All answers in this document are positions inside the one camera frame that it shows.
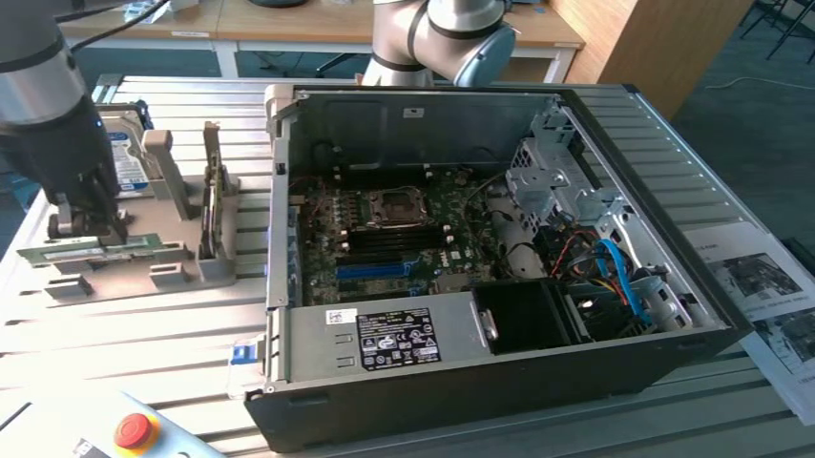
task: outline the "slotted metal table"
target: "slotted metal table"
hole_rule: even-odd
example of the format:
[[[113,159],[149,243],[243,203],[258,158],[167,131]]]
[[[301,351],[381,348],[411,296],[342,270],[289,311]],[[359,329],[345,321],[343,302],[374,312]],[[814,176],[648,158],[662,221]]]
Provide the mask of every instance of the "slotted metal table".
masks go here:
[[[235,340],[266,330],[266,253],[273,158],[265,88],[271,79],[103,78],[98,102],[145,99],[158,129],[174,132],[185,175],[201,175],[205,121],[221,123],[223,156],[241,179],[239,281],[219,289],[47,309],[0,305],[0,413],[21,388],[103,379],[150,404],[229,456],[274,456],[241,401],[226,394]],[[570,86],[684,229],[754,220],[637,92]],[[0,263],[9,294],[23,269],[15,249],[33,237],[39,197]],[[636,396],[476,424],[322,448],[298,456],[804,456],[804,427],[737,345],[674,371]]]

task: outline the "white sticker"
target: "white sticker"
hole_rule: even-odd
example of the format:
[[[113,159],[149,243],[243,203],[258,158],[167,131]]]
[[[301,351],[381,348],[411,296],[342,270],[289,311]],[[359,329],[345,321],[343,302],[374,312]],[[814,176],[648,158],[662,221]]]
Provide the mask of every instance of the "white sticker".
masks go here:
[[[134,146],[130,136],[125,132],[109,132],[107,136],[114,150],[114,163],[121,188],[119,197],[142,196],[149,188],[150,180],[145,167],[142,167],[142,161],[127,152]]]
[[[326,310],[326,324],[357,323],[357,309]]]
[[[406,108],[403,110],[403,118],[425,117],[425,108]]]
[[[193,36],[195,38],[210,38],[210,33],[206,31],[171,31],[174,36]]]

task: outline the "chair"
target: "chair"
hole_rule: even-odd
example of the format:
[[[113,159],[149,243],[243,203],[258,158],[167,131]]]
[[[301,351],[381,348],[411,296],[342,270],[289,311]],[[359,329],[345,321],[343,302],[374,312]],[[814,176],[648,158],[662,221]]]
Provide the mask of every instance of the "chair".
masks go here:
[[[801,10],[800,15],[796,17],[796,19],[793,21],[793,24],[790,24],[788,29],[784,31],[784,34],[781,35],[781,38],[776,42],[776,46],[774,46],[773,50],[770,51],[770,54],[768,54],[768,60],[772,59],[772,57],[776,54],[776,52],[778,51],[778,49],[781,48],[781,46],[788,41],[788,38],[790,38],[792,36],[794,36],[794,37],[804,37],[804,38],[812,38],[812,36],[809,36],[809,35],[794,35],[793,32],[796,31],[797,27],[800,26],[801,22],[804,21],[804,18],[806,17],[806,15],[813,11],[813,8],[815,7],[815,0],[794,0],[794,1],[797,3],[800,3],[804,6],[804,8]],[[760,22],[762,22],[770,15],[773,15],[773,22],[772,22],[770,25],[772,25],[773,28],[776,28],[776,23],[778,22],[778,18],[781,17],[781,13],[782,13],[785,7],[788,6],[789,2],[790,2],[790,0],[773,0],[772,4],[765,4],[765,6],[769,7],[769,8],[765,9],[765,12],[762,13],[762,16],[750,25],[750,27],[748,28],[745,33],[742,33],[742,38],[745,38],[748,36],[750,31],[753,31],[753,29],[756,29],[756,26],[760,25]],[[756,7],[756,5],[760,4],[760,3],[762,3],[762,2],[760,2],[757,0],[757,2],[753,4],[753,6]],[[810,55],[810,58],[806,61],[808,64],[813,62],[813,58],[814,57],[815,57],[815,52]]]

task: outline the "warning label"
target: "warning label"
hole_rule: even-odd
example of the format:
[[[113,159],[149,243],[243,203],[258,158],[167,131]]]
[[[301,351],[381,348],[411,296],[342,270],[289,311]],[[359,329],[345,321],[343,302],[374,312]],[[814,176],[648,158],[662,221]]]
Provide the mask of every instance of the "warning label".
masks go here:
[[[357,329],[367,370],[442,361],[430,309],[357,315]]]

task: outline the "emergency stop button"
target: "emergency stop button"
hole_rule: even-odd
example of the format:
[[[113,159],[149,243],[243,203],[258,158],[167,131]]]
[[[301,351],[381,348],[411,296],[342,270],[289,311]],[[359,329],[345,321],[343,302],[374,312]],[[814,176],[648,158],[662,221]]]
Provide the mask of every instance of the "emergency stop button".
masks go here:
[[[122,448],[141,448],[151,439],[154,424],[142,413],[131,413],[117,427],[114,442]]]

